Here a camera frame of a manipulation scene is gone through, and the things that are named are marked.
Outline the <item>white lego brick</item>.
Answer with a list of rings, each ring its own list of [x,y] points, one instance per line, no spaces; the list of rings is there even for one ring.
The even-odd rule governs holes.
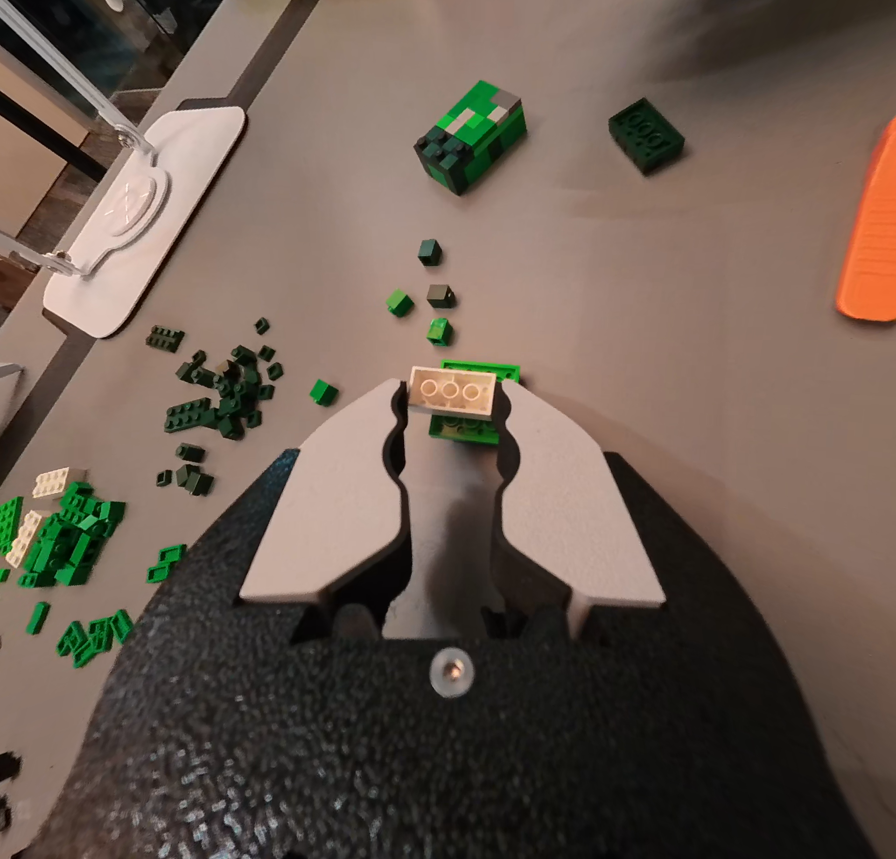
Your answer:
[[[31,497],[35,500],[58,499],[71,484],[86,482],[86,472],[72,466],[41,472],[36,476]]]
[[[408,405],[416,412],[491,421],[497,375],[415,365],[408,380]]]
[[[6,562],[13,569],[17,569],[28,556],[40,529],[44,525],[46,516],[36,510],[30,510],[22,519],[16,538],[6,552]]]

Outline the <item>green lego block model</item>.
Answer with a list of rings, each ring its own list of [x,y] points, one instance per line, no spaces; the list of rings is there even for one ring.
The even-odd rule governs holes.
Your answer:
[[[414,149],[427,175],[461,196],[526,133],[521,98],[480,80]]]

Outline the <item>pile of black grey pieces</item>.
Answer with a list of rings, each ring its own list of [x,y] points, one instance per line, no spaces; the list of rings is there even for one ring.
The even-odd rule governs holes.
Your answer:
[[[17,753],[1,753],[1,833],[7,831],[13,819],[13,810],[9,797],[3,792],[3,785],[15,779],[21,771],[21,756]]]

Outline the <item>dark green lego brick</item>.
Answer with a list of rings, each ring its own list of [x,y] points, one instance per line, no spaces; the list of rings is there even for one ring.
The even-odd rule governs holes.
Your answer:
[[[678,159],[686,145],[684,136],[647,98],[611,116],[609,134],[645,176]]]

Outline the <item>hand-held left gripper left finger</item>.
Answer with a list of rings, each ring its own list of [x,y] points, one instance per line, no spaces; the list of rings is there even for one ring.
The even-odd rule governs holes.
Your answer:
[[[411,574],[409,499],[399,477],[407,423],[407,385],[389,379],[302,443],[243,601],[389,610]]]

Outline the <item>bright green lego plate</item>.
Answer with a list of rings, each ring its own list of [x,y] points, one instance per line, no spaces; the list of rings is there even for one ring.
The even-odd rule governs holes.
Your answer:
[[[441,362],[441,369],[487,372],[495,374],[497,382],[507,379],[521,382],[519,365],[444,359]],[[499,434],[492,422],[457,416],[433,415],[428,433],[431,438],[476,445],[497,446],[499,443]]]

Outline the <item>orange brick separator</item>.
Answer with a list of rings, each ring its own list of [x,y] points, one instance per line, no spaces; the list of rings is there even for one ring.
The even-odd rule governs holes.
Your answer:
[[[835,306],[857,320],[895,321],[895,120],[884,129],[868,165]]]

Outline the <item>pile of bright green pieces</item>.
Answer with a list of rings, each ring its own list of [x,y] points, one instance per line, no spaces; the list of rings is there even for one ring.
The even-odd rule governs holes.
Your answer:
[[[88,583],[101,553],[124,520],[126,504],[103,500],[88,482],[71,484],[58,500],[58,507],[49,512],[33,508],[46,519],[17,569],[6,562],[6,552],[29,510],[24,510],[23,496],[2,502],[3,582],[14,576],[18,587],[30,590]],[[69,658],[74,669],[81,669],[115,645],[122,646],[133,627],[134,621],[125,608],[85,623],[72,620],[56,642],[56,655]]]

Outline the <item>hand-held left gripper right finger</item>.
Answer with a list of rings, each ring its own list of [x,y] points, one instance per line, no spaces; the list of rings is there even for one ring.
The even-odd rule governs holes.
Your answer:
[[[596,607],[666,604],[605,453],[522,385],[497,385],[496,633],[521,637],[546,616],[580,636]]]

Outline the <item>pile of dark green pieces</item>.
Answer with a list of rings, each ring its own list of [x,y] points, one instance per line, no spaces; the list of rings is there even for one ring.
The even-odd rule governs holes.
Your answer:
[[[196,351],[190,360],[175,372],[176,378],[187,385],[205,388],[216,394],[214,405],[209,395],[170,406],[166,410],[163,430],[176,435],[187,430],[203,428],[217,432],[228,440],[241,440],[247,430],[263,422],[261,403],[273,398],[274,383],[283,374],[282,365],[275,361],[276,350],[262,345],[258,350],[237,345],[230,355],[214,369],[206,367],[207,354]],[[214,477],[203,471],[205,448],[181,442],[175,457],[182,461],[177,470],[165,469],[156,474],[157,487],[175,484],[187,493],[206,496]]]

